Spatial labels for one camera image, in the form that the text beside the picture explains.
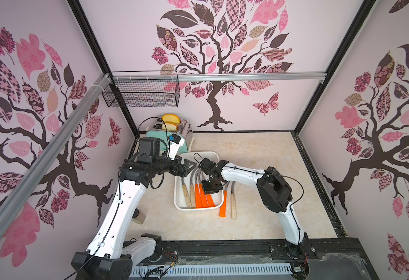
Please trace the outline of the wooden handle sickle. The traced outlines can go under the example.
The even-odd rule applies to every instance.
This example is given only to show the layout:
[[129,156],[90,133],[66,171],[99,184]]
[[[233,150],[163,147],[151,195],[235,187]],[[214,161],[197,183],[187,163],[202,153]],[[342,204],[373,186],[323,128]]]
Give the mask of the wooden handle sickle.
[[231,219],[237,219],[237,202],[235,196],[235,182],[231,183]]
[[193,171],[190,174],[190,200],[192,203],[192,208],[196,208],[195,184],[194,184],[195,173],[196,173],[196,169],[193,169]]
[[184,180],[183,177],[181,178],[181,184],[182,184],[182,190],[183,190],[183,195],[184,195],[184,198],[185,198],[186,206],[188,208],[191,208],[192,207],[192,202],[191,202],[191,199],[190,199],[190,196],[189,196],[188,188],[187,188],[187,186],[185,184],[185,180]]

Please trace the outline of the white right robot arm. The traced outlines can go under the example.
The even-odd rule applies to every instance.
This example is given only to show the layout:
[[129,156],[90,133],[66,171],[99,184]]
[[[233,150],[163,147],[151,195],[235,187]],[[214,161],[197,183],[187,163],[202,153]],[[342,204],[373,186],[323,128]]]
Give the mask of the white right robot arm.
[[294,210],[292,188],[277,169],[250,169],[224,160],[215,163],[208,158],[203,159],[198,167],[207,176],[202,183],[205,194],[222,190],[227,182],[256,188],[264,206],[279,218],[288,254],[294,259],[304,257],[308,237]]

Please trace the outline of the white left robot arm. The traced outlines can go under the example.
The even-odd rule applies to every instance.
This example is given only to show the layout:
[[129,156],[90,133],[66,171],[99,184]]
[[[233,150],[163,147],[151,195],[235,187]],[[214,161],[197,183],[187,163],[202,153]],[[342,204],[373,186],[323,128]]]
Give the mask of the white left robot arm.
[[135,210],[156,175],[186,177],[197,166],[193,161],[154,156],[140,162],[136,156],[124,161],[118,187],[102,226],[84,252],[75,253],[71,265],[78,280],[126,280],[133,267],[144,260],[162,258],[162,238],[143,234],[125,246],[124,238]]

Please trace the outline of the orange handle sickle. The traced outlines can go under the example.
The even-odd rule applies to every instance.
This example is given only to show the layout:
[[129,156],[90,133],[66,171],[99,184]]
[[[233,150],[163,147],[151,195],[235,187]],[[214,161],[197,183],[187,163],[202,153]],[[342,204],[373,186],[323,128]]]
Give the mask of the orange handle sickle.
[[206,201],[207,201],[207,205],[209,207],[214,207],[215,206],[215,204],[213,202],[213,199],[212,199],[210,194],[206,194]]
[[199,174],[197,176],[197,181],[198,181],[198,186],[199,186],[199,193],[200,193],[200,200],[201,200],[201,203],[202,203],[202,207],[207,208],[209,205],[208,205],[207,198],[206,198],[206,195],[205,195],[204,190],[203,190],[202,174],[203,174],[202,171],[199,170]]
[[226,207],[227,207],[227,190],[228,190],[229,182],[226,182],[223,187],[223,203],[220,207],[219,217],[225,218],[226,217]]
[[197,175],[199,173],[199,169],[197,168],[195,171],[195,175],[193,176],[194,178],[194,187],[195,187],[195,203],[196,203],[196,208],[202,208],[202,202],[200,198],[200,191],[199,191],[199,182],[197,179]]

